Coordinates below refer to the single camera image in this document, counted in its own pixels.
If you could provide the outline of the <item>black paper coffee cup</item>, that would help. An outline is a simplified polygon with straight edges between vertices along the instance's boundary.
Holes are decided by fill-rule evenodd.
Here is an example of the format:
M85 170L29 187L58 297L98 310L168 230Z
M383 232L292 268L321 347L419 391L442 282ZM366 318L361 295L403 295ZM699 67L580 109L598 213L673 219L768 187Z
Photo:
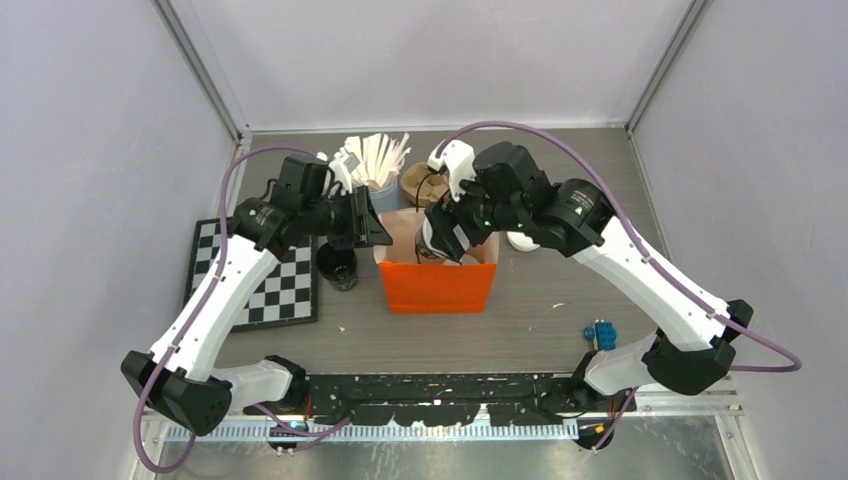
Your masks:
M438 261L449 259L444 246L434 243L433 227L427 218L424 218L422 225L415 235L414 250L419 262L423 259Z

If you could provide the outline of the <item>orange paper bag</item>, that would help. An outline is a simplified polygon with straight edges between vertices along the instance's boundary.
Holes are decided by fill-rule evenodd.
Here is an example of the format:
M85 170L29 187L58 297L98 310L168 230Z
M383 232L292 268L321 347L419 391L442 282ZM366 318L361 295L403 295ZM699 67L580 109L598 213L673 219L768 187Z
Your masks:
M373 248L389 310L393 314L481 313L494 283L500 251L497 233L471 248L459 263L415 254L424 213L414 208L378 215L393 239Z

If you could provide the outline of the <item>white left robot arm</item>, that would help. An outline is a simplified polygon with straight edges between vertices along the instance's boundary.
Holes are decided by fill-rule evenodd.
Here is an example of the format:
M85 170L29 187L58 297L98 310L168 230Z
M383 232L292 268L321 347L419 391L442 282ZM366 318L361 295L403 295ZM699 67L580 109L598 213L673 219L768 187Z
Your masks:
M222 218L217 256L171 327L146 352L129 351L120 370L145 409L197 436L232 410L270 403L298 412L309 395L303 367L278 355L218 369L220 349L240 311L290 248L309 237L337 250L389 245L365 186L350 178L353 159L298 152L286 157L269 199L249 198Z

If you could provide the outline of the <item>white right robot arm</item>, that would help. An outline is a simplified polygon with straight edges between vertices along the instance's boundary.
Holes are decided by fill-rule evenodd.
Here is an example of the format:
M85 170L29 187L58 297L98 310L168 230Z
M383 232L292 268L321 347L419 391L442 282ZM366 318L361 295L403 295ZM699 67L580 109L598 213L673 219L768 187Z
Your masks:
M493 233L521 233L601 275L655 323L640 341L584 356L570 385L577 406L596 410L611 395L652 383L693 396L728 374L736 327L749 324L752 307L709 294L692 300L695 284L628 235L599 187L580 178L551 182L525 147L508 141L475 152L454 140L433 150L427 166L449 188L426 208L420 257L458 261Z

